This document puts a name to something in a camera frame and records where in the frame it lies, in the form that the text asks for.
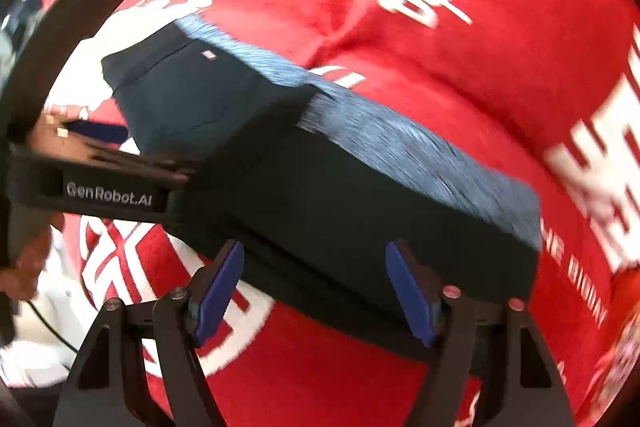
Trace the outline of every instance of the blue gripper pad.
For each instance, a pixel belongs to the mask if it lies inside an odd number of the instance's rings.
[[[236,241],[200,302],[198,326],[193,333],[197,347],[203,346],[218,331],[243,269],[244,247]]]
[[[395,243],[386,245],[385,266],[411,332],[430,347],[436,340],[433,330],[436,307],[427,302]]]
[[[129,129],[113,123],[93,122],[88,120],[70,120],[65,127],[74,133],[87,138],[94,138],[105,143],[122,145],[129,139]]]

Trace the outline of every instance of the dark navy fabric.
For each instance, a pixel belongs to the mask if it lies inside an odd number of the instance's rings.
[[[204,159],[168,230],[317,320],[424,359],[386,273],[404,239],[472,298],[528,300],[538,198],[379,104],[234,41],[196,16],[106,57],[140,151]]]

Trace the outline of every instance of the black cable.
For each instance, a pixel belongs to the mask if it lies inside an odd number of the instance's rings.
[[[60,334],[51,327],[51,325],[47,322],[47,320],[40,314],[40,312],[38,311],[38,309],[36,308],[36,306],[31,302],[31,301],[27,301],[27,304],[31,307],[31,309],[33,310],[33,313],[36,314],[36,317],[40,319],[40,321],[44,324],[44,327],[47,328],[47,330],[50,331],[50,333],[56,337],[60,342],[62,342],[63,344],[65,344],[66,347],[68,347],[69,349],[71,349],[76,355],[78,354],[78,350],[72,346],[71,344],[69,344],[65,339],[63,339]]]

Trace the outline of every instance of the red cloth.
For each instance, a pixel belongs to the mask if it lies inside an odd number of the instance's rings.
[[[640,354],[640,269],[616,274],[603,345],[609,349],[596,365],[580,408],[578,427],[593,427],[625,384]]]
[[[127,0],[121,9],[156,1]],[[354,73],[355,92],[531,185],[542,202],[544,247],[530,307],[578,411],[628,312],[610,311],[618,301],[611,300],[601,243],[544,161],[564,142],[580,157],[572,127],[597,114],[621,73],[634,78],[632,0],[449,0],[447,6],[431,0],[433,12],[420,4],[418,14],[429,24],[398,10],[395,0],[161,1],[194,3],[234,38],[308,69],[325,68],[319,72],[330,80]],[[113,105],[101,111],[101,118],[118,119]],[[150,225],[70,217],[65,234],[78,246],[87,295],[97,306],[115,295],[131,301],[161,295],[186,282],[199,263],[196,253]],[[624,285],[626,301],[637,301],[640,287]],[[319,325],[251,288],[240,288],[234,302],[203,352],[230,426],[402,425],[424,372],[420,364]],[[161,381],[149,378],[165,403]],[[470,382],[461,421],[472,417],[477,390]]]

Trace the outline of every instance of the red fabric with white print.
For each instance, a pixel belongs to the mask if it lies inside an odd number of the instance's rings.
[[[635,265],[615,276],[611,313],[603,331],[609,349],[596,366],[578,413],[578,427],[596,425],[640,358],[640,269]]]
[[[530,305],[577,411],[593,392],[598,361],[616,344],[617,334],[607,332],[619,332],[626,320],[611,300],[612,269],[640,251],[632,1],[127,0],[121,10],[180,5],[534,188],[543,251]],[[107,102],[92,118],[121,117]],[[159,227],[100,223],[73,217],[65,232],[98,306],[114,295],[160,295],[200,263]],[[640,288],[628,298],[638,296]],[[310,321],[246,285],[230,309],[203,353],[230,426],[402,425],[420,364]],[[164,403],[152,346],[145,356],[151,388]],[[470,383],[464,425],[476,391]]]

